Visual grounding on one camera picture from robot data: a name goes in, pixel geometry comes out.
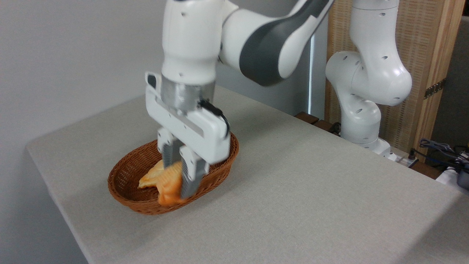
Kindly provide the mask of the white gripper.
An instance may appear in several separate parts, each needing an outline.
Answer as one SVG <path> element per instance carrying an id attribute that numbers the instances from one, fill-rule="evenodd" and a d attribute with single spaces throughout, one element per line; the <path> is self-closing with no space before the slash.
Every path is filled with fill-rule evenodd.
<path id="1" fill-rule="evenodd" d="M 169 109 L 161 98 L 161 75 L 146 72 L 146 110 L 162 128 L 158 130 L 157 146 L 164 168 L 182 162 L 180 197 L 192 197 L 209 172 L 209 164 L 226 160 L 230 153 L 230 135 L 225 121 L 205 108 L 179 115 Z"/>

